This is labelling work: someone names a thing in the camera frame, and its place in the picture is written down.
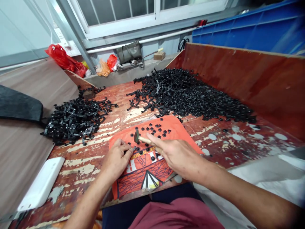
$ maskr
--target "orange mat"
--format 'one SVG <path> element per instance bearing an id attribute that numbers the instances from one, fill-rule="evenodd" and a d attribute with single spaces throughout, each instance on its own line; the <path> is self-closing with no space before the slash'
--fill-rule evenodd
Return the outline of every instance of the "orange mat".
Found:
<path id="1" fill-rule="evenodd" d="M 171 168 L 167 165 L 166 161 L 162 156 L 156 158 L 156 150 L 152 146 L 145 146 L 145 143 L 140 143 L 139 145 L 134 142 L 133 136 L 136 131 L 136 127 L 139 130 L 141 136 L 147 138 L 146 133 L 152 133 L 153 128 L 156 130 L 154 134 L 156 137 L 161 136 L 162 140 L 166 139 L 182 139 L 187 141 L 198 154 L 202 154 L 201 149 L 193 141 L 187 131 L 184 129 L 183 125 L 180 123 L 179 119 L 172 115 L 164 116 L 162 118 L 154 119 L 148 122 L 141 123 L 139 125 L 127 128 L 115 136 L 113 136 L 109 141 L 109 148 L 111 148 L 114 142 L 121 138 L 126 143 L 130 142 L 131 147 L 139 147 L 139 150 L 135 150 L 132 157 L 130 158 L 129 164 L 127 165 L 125 171 L 119 177 L 116 182 L 112 185 L 112 192 L 114 199 L 120 198 L 121 196 L 140 190 L 140 189 L 154 189 L 162 185 L 166 179 L 173 172 Z M 163 137 L 164 130 L 167 131 L 166 136 Z"/>

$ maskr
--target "hand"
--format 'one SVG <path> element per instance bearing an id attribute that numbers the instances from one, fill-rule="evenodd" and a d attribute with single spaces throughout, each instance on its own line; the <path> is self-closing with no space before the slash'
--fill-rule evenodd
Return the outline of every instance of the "hand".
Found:
<path id="1" fill-rule="evenodd" d="M 103 174 L 104 178 L 107 178 L 111 184 L 115 182 L 129 163 L 132 153 L 133 148 L 129 144 L 126 144 L 122 139 L 116 140 L 105 156 L 100 175 Z"/>
<path id="2" fill-rule="evenodd" d="M 162 149 L 160 154 L 169 167 L 189 181 L 195 181 L 195 177 L 199 175 L 204 163 L 209 163 L 184 140 L 163 141 L 149 133 L 147 133 L 147 137 Z"/>

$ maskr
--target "gray bag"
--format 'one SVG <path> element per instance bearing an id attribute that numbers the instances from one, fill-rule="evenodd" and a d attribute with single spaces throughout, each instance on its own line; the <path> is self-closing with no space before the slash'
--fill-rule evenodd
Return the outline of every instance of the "gray bag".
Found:
<path id="1" fill-rule="evenodd" d="M 120 63 L 125 64 L 133 59 L 142 59 L 141 47 L 139 41 L 116 49 Z"/>

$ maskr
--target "blue plastic crate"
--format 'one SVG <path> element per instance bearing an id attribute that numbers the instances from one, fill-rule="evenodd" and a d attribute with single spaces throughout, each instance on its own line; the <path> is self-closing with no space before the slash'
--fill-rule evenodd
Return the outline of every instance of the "blue plastic crate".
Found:
<path id="1" fill-rule="evenodd" d="M 193 43 L 304 55 L 305 12 L 287 0 L 195 29 Z"/>

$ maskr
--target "window frame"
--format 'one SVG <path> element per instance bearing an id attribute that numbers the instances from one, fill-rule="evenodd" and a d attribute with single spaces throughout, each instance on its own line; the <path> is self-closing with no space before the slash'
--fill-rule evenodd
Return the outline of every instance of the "window frame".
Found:
<path id="1" fill-rule="evenodd" d="M 220 12 L 225 9 L 228 0 L 211 0 L 205 3 L 184 5 L 167 10 L 161 10 L 161 0 L 154 0 L 154 13 L 92 26 L 88 26 L 77 0 L 68 0 L 68 3 L 85 37 L 91 40 Z"/>

